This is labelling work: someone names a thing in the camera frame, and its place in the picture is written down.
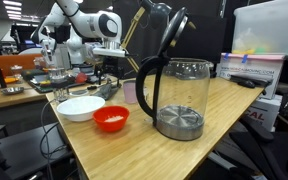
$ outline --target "ceiling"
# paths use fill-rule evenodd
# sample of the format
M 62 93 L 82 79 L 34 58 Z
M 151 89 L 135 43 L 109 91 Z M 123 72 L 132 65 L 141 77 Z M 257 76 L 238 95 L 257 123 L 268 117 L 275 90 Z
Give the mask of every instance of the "ceiling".
M 22 15 L 44 17 L 50 13 L 54 0 L 15 0 L 22 2 Z M 99 10 L 106 10 L 112 5 L 112 0 L 84 0 L 80 9 L 84 13 L 94 13 Z M 3 0 L 0 0 L 0 20 L 9 20 L 4 8 Z

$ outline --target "white box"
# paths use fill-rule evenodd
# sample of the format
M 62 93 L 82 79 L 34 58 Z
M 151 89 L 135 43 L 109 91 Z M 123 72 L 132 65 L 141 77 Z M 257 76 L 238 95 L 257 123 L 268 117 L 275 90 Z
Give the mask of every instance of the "white box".
M 249 116 L 256 122 L 259 122 L 267 130 L 275 131 L 274 124 L 281 106 L 282 96 L 275 95 L 272 100 L 258 98 L 245 112 L 245 116 Z M 230 132 L 244 132 L 246 128 L 236 122 L 230 131 L 216 145 L 215 150 L 234 159 L 235 161 L 258 171 L 257 167 L 248 158 L 248 156 L 238 147 L 237 144 L 229 137 Z
M 274 98 L 276 87 L 283 67 L 283 55 L 241 55 L 222 53 L 216 67 L 217 76 L 230 79 L 231 75 L 248 76 L 256 79 L 270 79 L 271 85 L 265 88 L 266 95 L 260 97 Z
M 288 55 L 288 0 L 241 7 L 234 15 L 233 53 Z

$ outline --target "wooden countertop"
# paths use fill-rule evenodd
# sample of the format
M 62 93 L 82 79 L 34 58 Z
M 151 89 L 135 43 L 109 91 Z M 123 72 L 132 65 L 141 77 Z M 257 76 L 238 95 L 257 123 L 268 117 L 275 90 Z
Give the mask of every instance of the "wooden countertop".
M 151 82 L 147 78 L 149 90 Z M 106 101 L 106 105 L 125 106 L 131 112 L 125 127 L 115 133 L 101 131 L 93 120 L 71 122 L 56 112 L 56 102 L 51 106 L 89 179 L 178 180 L 199 167 L 262 90 L 211 79 L 203 135 L 185 142 L 160 134 L 138 104 L 124 103 L 122 89 Z M 47 98 L 53 100 L 53 94 Z
M 24 87 L 26 89 L 24 90 L 23 93 L 14 95 L 3 95 L 0 89 L 0 108 L 46 99 L 45 94 L 38 93 L 26 82 L 23 82 L 22 84 L 15 84 L 15 83 L 7 84 L 7 87 Z

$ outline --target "black chair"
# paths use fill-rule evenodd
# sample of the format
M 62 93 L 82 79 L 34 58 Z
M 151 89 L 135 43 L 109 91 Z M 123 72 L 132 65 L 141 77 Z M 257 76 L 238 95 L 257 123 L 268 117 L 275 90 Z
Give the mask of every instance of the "black chair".
M 231 132 L 232 140 L 269 180 L 288 180 L 288 132 L 269 132 L 252 119 L 240 122 L 248 132 Z

